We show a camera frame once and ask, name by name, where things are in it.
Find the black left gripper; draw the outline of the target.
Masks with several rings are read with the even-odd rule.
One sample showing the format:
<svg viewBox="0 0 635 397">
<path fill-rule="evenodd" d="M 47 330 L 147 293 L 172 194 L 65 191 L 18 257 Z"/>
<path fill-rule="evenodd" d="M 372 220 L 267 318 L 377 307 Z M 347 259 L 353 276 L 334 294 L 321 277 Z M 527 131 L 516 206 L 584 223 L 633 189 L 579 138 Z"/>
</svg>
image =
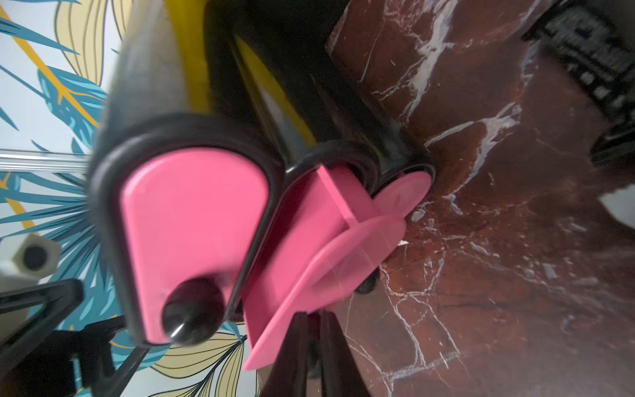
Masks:
<svg viewBox="0 0 635 397">
<path fill-rule="evenodd" d="M 135 347 L 115 367 L 111 342 L 126 329 L 122 316 L 81 331 L 54 331 L 83 300 L 84 287 L 76 279 L 1 294 L 2 314 L 39 309 L 1 341 L 2 396 L 75 396 L 77 378 L 92 396 L 124 392 L 149 350 Z"/>
</svg>

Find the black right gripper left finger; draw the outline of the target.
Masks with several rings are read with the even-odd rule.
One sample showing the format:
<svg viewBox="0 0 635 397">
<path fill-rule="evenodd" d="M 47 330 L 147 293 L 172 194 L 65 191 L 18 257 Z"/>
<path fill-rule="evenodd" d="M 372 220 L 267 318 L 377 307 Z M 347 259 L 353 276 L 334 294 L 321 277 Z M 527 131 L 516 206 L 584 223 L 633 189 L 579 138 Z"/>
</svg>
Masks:
<svg viewBox="0 0 635 397">
<path fill-rule="evenodd" d="M 294 314 L 270 376 L 259 397 L 305 397 L 309 315 Z"/>
</svg>

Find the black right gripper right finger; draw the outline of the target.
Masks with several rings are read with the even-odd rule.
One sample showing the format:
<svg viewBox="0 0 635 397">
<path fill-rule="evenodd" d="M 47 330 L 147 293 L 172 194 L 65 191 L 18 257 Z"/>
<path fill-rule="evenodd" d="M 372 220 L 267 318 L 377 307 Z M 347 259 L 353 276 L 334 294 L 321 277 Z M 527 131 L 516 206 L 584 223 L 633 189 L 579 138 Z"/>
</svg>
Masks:
<svg viewBox="0 0 635 397">
<path fill-rule="evenodd" d="M 319 352 L 322 396 L 370 397 L 341 325 L 333 312 L 320 313 Z"/>
</svg>

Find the pink bottom drawer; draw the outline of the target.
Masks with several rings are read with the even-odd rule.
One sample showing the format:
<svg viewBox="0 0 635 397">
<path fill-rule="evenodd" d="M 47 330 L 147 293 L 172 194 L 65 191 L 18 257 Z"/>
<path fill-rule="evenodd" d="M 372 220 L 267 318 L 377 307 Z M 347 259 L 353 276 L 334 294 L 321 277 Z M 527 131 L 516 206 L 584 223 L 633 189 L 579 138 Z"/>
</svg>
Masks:
<svg viewBox="0 0 635 397">
<path fill-rule="evenodd" d="M 433 184 L 433 177 L 425 171 L 400 175 L 380 190 L 373 198 L 383 215 L 406 218 L 426 197 Z"/>
</svg>

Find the black drawer cabinet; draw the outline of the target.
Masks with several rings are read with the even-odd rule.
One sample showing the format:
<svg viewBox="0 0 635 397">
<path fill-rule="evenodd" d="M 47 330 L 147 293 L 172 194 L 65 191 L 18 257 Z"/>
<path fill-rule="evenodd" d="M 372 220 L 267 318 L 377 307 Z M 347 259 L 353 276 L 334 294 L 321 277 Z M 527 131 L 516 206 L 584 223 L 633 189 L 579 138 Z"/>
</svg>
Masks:
<svg viewBox="0 0 635 397">
<path fill-rule="evenodd" d="M 118 197 L 150 160 L 185 149 L 241 155 L 270 197 L 223 321 L 264 264 L 279 214 L 319 167 L 346 165 L 373 199 L 400 175 L 435 166 L 422 147 L 341 74 L 295 8 L 262 1 L 137 1 L 89 168 L 89 206 L 127 327 L 142 341 Z"/>
</svg>

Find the black cookie packet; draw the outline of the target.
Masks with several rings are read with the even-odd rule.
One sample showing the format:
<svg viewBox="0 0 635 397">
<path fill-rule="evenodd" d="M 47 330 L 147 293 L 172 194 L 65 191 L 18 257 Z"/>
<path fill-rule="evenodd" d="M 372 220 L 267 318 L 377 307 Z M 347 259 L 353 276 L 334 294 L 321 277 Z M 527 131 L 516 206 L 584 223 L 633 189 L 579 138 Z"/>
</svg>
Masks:
<svg viewBox="0 0 635 397">
<path fill-rule="evenodd" d="M 625 121 L 603 134 L 591 147 L 593 165 L 634 157 L 634 121 Z"/>
<path fill-rule="evenodd" d="M 539 41 L 610 120 L 634 121 L 634 51 L 588 1 L 556 1 L 523 34 Z"/>
</svg>

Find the clear snack bag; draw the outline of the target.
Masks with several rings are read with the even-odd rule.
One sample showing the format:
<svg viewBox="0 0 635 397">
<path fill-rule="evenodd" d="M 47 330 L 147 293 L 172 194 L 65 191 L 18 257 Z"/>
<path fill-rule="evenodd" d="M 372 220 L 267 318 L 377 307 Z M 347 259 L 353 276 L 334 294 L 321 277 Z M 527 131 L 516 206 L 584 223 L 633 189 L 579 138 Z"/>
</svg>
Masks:
<svg viewBox="0 0 635 397">
<path fill-rule="evenodd" d="M 601 195 L 600 203 L 619 223 L 635 229 L 635 185 Z"/>
</svg>

